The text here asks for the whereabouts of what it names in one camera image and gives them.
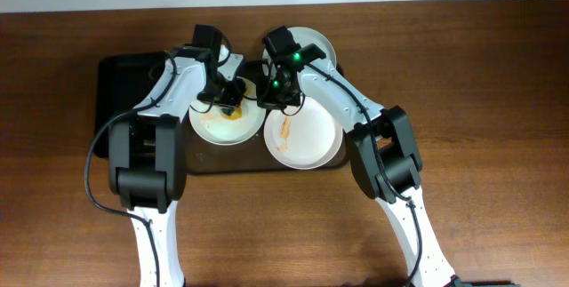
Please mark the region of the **white plate large stain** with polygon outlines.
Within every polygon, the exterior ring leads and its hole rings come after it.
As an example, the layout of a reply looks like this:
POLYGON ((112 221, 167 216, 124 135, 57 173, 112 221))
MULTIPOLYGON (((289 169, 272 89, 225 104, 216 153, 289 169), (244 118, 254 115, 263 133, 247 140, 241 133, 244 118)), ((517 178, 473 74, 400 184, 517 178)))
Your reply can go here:
POLYGON ((311 170, 336 156, 343 130, 320 103, 307 97, 294 116, 271 111, 264 123, 263 137, 269 153, 279 163, 297 170, 311 170))

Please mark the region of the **white plate small stain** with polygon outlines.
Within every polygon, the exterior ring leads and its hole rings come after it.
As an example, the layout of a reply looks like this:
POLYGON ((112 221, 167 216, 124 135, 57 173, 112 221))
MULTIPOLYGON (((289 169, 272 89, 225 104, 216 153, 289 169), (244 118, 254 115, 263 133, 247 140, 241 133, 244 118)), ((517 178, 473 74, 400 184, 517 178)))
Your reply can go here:
POLYGON ((199 137, 221 146, 231 146, 242 143, 258 133, 264 123, 267 110, 259 108, 253 98, 256 97, 256 86, 250 80, 243 78, 246 92, 241 105, 243 116, 238 120, 227 120, 221 116, 220 106, 209 106, 199 100, 194 100, 188 110, 189 121, 199 137))

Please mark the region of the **pale blue plate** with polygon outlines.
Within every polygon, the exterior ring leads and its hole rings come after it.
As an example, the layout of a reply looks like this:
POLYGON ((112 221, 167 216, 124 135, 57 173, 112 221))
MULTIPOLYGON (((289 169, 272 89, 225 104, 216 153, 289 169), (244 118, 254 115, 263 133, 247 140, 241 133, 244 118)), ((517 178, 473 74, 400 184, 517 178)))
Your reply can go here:
POLYGON ((280 26, 270 30, 266 34, 266 37, 272 37, 276 34, 276 38, 279 38, 284 33, 285 29, 290 32, 290 35, 296 44, 299 44, 301 47, 314 44, 326 54, 327 61, 315 60, 313 62, 315 67, 320 68, 322 71, 331 70, 332 68, 338 71, 336 53, 332 44, 324 35, 312 28, 280 26))

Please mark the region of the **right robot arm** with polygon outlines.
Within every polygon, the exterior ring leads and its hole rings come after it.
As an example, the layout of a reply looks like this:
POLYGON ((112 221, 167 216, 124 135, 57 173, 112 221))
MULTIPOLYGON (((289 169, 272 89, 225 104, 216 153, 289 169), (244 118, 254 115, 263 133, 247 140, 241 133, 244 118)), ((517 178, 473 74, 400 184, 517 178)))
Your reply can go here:
POLYGON ((339 72, 331 45, 314 38, 298 42, 281 26, 262 39, 268 58, 261 77, 263 108, 298 107, 308 96, 342 127, 353 177, 364 194, 385 212, 403 251, 408 286, 459 286, 445 258, 423 200, 423 167, 413 128, 399 106, 369 100, 339 72))

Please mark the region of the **green and yellow sponge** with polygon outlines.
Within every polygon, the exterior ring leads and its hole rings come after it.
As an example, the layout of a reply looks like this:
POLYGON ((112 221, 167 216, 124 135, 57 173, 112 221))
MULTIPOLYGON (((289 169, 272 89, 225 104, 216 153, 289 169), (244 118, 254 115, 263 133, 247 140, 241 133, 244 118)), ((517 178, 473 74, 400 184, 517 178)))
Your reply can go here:
POLYGON ((227 120, 238 120, 243 116, 243 110, 240 107, 236 108, 221 108, 221 116, 227 120))

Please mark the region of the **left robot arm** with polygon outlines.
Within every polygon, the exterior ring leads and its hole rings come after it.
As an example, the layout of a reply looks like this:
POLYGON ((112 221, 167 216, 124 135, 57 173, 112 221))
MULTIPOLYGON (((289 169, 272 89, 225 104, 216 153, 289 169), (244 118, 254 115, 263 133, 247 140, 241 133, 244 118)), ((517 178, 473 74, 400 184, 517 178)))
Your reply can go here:
POLYGON ((183 123, 195 100, 235 108, 242 96, 231 59, 232 46, 216 27, 198 24, 189 43, 170 51, 107 57, 100 69, 113 83, 108 100, 122 106, 95 132, 84 164, 84 189, 91 204, 132 222, 140 285, 183 286, 176 211, 187 179, 183 123), (105 137, 110 191, 121 204, 99 203, 90 186, 92 156, 105 137))

